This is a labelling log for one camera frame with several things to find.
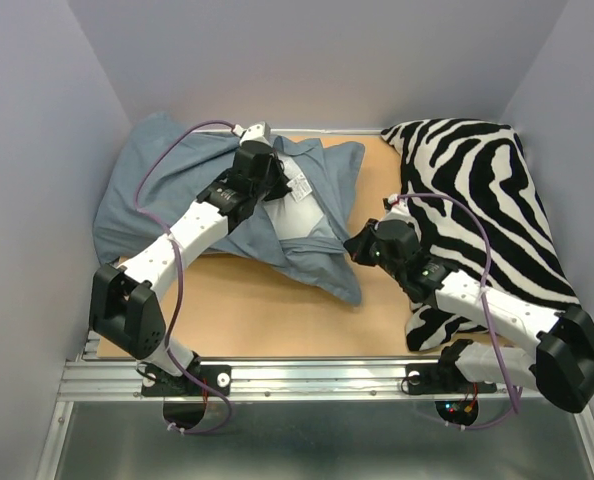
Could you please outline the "grey-blue pillowcase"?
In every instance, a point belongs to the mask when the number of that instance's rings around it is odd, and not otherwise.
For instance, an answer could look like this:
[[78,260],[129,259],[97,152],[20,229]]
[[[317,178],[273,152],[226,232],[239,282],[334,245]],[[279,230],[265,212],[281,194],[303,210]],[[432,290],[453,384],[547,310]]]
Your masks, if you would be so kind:
[[[324,213],[308,237],[280,241],[263,207],[211,247],[270,265],[343,302],[360,305],[359,282],[343,243],[356,198],[365,148],[357,142],[326,147],[317,138],[293,141],[273,135],[278,154],[292,157],[308,179]],[[97,257],[110,263],[144,250],[173,225],[199,192],[234,160],[238,139],[229,133],[184,133],[166,113],[138,123],[126,140],[92,227]]]

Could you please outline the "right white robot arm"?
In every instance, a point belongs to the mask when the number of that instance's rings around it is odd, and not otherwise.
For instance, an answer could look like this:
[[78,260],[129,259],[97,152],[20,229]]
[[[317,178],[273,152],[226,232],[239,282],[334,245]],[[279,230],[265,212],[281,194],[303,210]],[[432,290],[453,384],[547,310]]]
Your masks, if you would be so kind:
[[379,267],[412,300],[463,317],[511,346],[458,340],[413,376],[408,391],[458,392],[473,383],[504,383],[539,392],[570,413],[594,395],[594,321],[581,307],[564,310],[483,288],[467,273],[423,249],[412,226],[370,219],[344,247],[353,262]]

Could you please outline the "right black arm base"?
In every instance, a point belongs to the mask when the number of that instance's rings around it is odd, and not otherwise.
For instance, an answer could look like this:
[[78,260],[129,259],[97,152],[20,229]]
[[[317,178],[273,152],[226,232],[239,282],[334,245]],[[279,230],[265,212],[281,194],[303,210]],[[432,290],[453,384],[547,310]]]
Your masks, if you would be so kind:
[[409,396],[432,396],[437,417],[447,426],[461,430],[476,430],[482,394],[498,392],[495,383],[469,381],[438,362],[421,362],[406,368],[399,381],[399,390]]

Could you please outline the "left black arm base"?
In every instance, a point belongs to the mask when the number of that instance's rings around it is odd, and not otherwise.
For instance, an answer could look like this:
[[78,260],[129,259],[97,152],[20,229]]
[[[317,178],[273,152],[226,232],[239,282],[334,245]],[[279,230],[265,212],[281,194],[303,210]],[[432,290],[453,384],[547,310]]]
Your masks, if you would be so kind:
[[162,416],[168,431],[182,436],[216,432],[232,418],[232,368],[226,364],[196,364],[189,371],[196,381],[139,363],[136,372],[142,380],[141,395],[163,400]]

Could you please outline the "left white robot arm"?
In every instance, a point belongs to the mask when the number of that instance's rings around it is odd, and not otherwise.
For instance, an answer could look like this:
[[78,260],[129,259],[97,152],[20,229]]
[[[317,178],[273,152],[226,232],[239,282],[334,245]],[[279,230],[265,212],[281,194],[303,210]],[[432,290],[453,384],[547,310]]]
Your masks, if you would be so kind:
[[175,224],[146,249],[93,276],[89,326],[136,360],[165,372],[176,393],[192,392],[200,371],[195,352],[172,338],[160,298],[184,270],[250,218],[258,203],[290,192],[283,165],[267,140],[242,140],[233,164],[205,187]]

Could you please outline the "white pillow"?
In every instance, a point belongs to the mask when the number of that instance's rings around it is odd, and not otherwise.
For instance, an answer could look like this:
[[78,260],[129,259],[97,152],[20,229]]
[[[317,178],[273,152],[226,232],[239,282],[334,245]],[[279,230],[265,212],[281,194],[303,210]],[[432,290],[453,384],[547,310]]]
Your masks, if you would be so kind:
[[324,213],[295,160],[286,154],[280,154],[279,160],[291,191],[281,199],[264,202],[263,207],[280,241],[308,237]]

